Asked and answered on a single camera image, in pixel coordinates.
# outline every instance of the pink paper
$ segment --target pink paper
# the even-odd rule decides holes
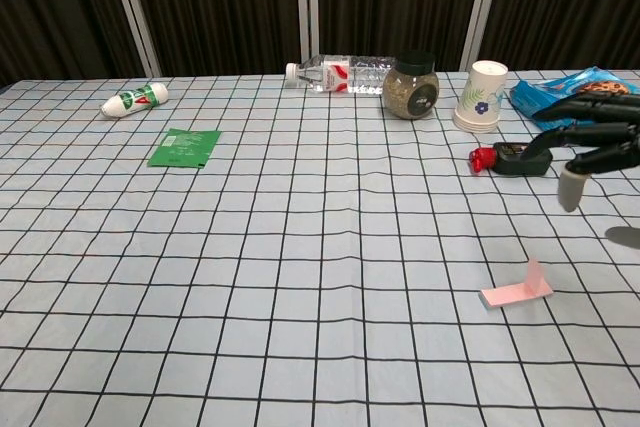
[[[514,302],[537,299],[552,293],[553,289],[544,278],[542,266],[534,259],[529,260],[527,278],[521,284],[505,285],[480,291],[481,296],[484,297],[483,300],[489,307],[502,307]]]

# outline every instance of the red object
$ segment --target red object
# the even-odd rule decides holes
[[[477,174],[483,169],[490,169],[496,165],[498,152],[492,147],[480,147],[469,154],[471,169]]]

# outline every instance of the paper cup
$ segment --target paper cup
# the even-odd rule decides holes
[[[509,69],[493,60],[474,62],[453,122],[466,132],[491,132],[500,120],[500,104]]]

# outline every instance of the snack package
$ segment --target snack package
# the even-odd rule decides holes
[[[640,94],[640,88],[635,85],[619,79],[611,72],[591,67],[563,79],[549,80],[538,84],[530,84],[521,80],[518,85],[511,89],[510,98],[516,110],[530,119],[533,114],[549,107],[560,99],[578,92],[593,90],[620,94]],[[537,122],[534,120],[534,122],[542,130],[551,130],[556,127],[571,125],[576,121],[563,119],[551,122]]]

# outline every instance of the bottle label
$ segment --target bottle label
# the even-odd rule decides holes
[[[133,105],[138,106],[138,108],[150,109],[160,103],[148,84],[130,92],[123,92],[120,94],[120,99],[124,104],[125,110],[129,110]]]
[[[349,87],[349,59],[322,63],[322,88],[325,92],[343,92]]]
[[[438,91],[431,84],[425,84],[418,87],[407,103],[407,110],[414,117],[422,117],[426,115],[436,103],[438,99]]]

